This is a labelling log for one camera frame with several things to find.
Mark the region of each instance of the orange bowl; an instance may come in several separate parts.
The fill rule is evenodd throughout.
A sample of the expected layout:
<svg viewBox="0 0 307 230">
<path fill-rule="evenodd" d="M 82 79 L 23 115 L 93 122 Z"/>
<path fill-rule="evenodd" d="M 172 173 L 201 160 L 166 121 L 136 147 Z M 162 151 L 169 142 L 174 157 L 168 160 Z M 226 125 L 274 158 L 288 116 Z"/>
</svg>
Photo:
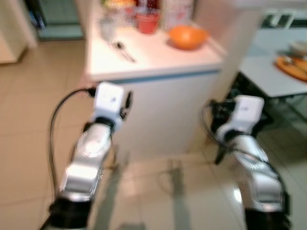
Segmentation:
<svg viewBox="0 0 307 230">
<path fill-rule="evenodd" d="M 169 32 L 170 40 L 181 49 L 198 48 L 209 37 L 208 32 L 191 26 L 180 25 Z"/>
</svg>

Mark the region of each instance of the doorway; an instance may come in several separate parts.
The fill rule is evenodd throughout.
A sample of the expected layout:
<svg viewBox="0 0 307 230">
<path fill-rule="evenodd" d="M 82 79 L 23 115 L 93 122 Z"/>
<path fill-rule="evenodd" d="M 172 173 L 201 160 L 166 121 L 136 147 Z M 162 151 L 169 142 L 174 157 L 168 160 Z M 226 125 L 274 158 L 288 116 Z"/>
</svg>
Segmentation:
<svg viewBox="0 0 307 230">
<path fill-rule="evenodd" d="M 24 0 L 24 2 L 39 40 L 83 39 L 74 0 Z"/>
</svg>

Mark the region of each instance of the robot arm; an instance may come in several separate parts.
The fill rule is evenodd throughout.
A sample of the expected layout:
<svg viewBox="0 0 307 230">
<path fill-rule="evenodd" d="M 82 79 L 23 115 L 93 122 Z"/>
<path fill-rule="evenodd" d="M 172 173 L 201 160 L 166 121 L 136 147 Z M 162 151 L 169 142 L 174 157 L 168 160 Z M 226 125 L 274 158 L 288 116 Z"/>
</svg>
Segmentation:
<svg viewBox="0 0 307 230">
<path fill-rule="evenodd" d="M 230 148 L 220 147 L 215 163 L 219 164 L 228 155 L 226 164 L 241 192 L 248 230 L 289 230 L 289 195 L 285 185 L 251 136 L 252 128 L 260 119 L 263 100 L 241 95 L 234 103 L 230 118 L 215 133 Z"/>
<path fill-rule="evenodd" d="M 120 129 L 130 108 L 132 93 L 128 94 L 126 106 L 121 108 L 123 96 L 124 90 L 118 85 L 107 82 L 98 85 L 91 123 L 74 146 L 42 230 L 86 229 L 102 177 L 102 164 L 111 145 L 111 134 Z"/>
</svg>

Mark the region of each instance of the spoon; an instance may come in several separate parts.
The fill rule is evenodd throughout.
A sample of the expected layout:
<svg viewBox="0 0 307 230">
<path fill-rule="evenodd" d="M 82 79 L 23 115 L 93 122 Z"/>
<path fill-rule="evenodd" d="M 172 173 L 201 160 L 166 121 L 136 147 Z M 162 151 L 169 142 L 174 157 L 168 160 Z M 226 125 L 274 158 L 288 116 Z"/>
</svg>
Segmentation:
<svg viewBox="0 0 307 230">
<path fill-rule="evenodd" d="M 284 57 L 284 63 L 285 63 L 286 65 L 293 65 L 293 66 L 296 66 L 296 67 L 300 68 L 301 70 L 307 72 L 307 69 L 305 69 L 305 68 L 299 66 L 298 64 L 296 64 L 296 62 L 293 60 L 293 58 L 290 58 L 290 57 L 288 57 L 288 56 L 285 56 L 285 57 Z"/>
<path fill-rule="evenodd" d="M 129 55 L 129 53 L 126 51 L 125 45 L 121 42 L 115 42 L 114 47 L 116 49 L 118 49 L 119 51 L 121 51 L 121 53 L 123 54 L 123 56 L 125 57 L 125 59 L 131 61 L 131 62 L 136 62 L 136 60 L 131 57 L 131 55 Z"/>
</svg>

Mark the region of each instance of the red cup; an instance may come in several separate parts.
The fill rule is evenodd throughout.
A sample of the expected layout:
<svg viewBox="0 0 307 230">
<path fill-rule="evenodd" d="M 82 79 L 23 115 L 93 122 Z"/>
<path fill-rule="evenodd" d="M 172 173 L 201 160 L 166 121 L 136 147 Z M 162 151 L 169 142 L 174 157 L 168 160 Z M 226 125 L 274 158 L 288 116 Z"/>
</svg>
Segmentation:
<svg viewBox="0 0 307 230">
<path fill-rule="evenodd" d="M 143 34 L 153 34 L 158 29 L 159 13 L 137 13 L 137 28 Z"/>
</svg>

